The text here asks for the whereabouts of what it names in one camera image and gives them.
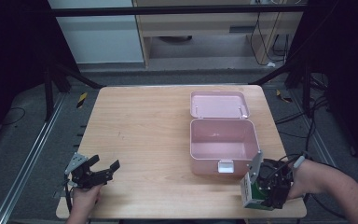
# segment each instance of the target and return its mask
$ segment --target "pink plastic box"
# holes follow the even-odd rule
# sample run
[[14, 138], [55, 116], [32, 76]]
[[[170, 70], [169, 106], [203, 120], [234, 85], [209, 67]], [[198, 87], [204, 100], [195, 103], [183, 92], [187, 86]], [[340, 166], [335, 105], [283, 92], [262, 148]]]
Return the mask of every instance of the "pink plastic box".
[[244, 176], [259, 146], [243, 94], [193, 91], [190, 108], [192, 172]]

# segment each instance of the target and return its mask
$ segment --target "gray floor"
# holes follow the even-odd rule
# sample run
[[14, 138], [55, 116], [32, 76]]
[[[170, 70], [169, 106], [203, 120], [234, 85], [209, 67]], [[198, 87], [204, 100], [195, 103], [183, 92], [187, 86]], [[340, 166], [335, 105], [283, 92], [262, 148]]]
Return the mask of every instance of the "gray floor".
[[[153, 44], [151, 60], [147, 68], [131, 67], [126, 64], [114, 71], [105, 70], [95, 73], [86, 70], [84, 75], [108, 86], [245, 84], [263, 77], [274, 69], [256, 63], [249, 44], [241, 35], [193, 36], [190, 41], [156, 38]], [[287, 91], [282, 84], [283, 80], [284, 76], [277, 77], [263, 87], [275, 120], [300, 111], [296, 100], [299, 99], [301, 87]], [[77, 80], [70, 78], [70, 81], [73, 85], [70, 93], [55, 91], [56, 102], [62, 102], [59, 107], [61, 112], [52, 123], [48, 138], [41, 144], [40, 154], [36, 155], [35, 164], [28, 173], [29, 178], [24, 183], [19, 197], [15, 199], [16, 205], [10, 211], [11, 222], [63, 222], [55, 216], [58, 200], [52, 195], [62, 182], [62, 172], [67, 162], [77, 151], [81, 141], [79, 135], [84, 132], [84, 125], [88, 123], [98, 94], [98, 90], [93, 90]], [[277, 97], [277, 89], [294, 101], [287, 103]], [[88, 93], [88, 98], [83, 107], [77, 109], [77, 100], [84, 91]], [[312, 91], [311, 96], [316, 99], [321, 95], [322, 92]], [[10, 110], [3, 121], [4, 124], [14, 123], [3, 125], [0, 130], [0, 206], [45, 125], [44, 97], [43, 86], [19, 94], [12, 106], [16, 108]], [[358, 158], [351, 156], [350, 146], [334, 117], [328, 112], [327, 106], [316, 112], [315, 121], [317, 132], [311, 138], [310, 154], [318, 161], [333, 162], [358, 181]], [[277, 126], [288, 154], [304, 150], [306, 145], [304, 136], [308, 133], [309, 124], [308, 119], [301, 117]], [[339, 212], [337, 205], [330, 198], [322, 195], [320, 199], [326, 206]], [[308, 201], [307, 207], [308, 214], [303, 218], [302, 223], [347, 223], [323, 210], [312, 199]], [[287, 219], [272, 221], [296, 223], [295, 220]], [[266, 220], [250, 222], [266, 223]]]

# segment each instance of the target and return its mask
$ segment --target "wooden table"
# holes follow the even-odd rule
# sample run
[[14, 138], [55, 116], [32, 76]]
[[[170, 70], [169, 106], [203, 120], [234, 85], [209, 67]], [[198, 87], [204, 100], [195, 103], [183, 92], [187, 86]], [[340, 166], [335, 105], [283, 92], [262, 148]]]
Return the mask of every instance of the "wooden table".
[[[265, 158], [285, 155], [259, 86], [158, 86], [101, 89], [79, 153], [100, 156], [92, 170], [119, 159], [114, 181], [102, 189], [94, 218], [269, 218], [303, 217], [302, 200], [283, 209], [242, 208], [240, 180], [193, 175], [190, 169], [190, 93], [240, 91], [250, 109]], [[58, 217], [68, 217], [65, 199]]]

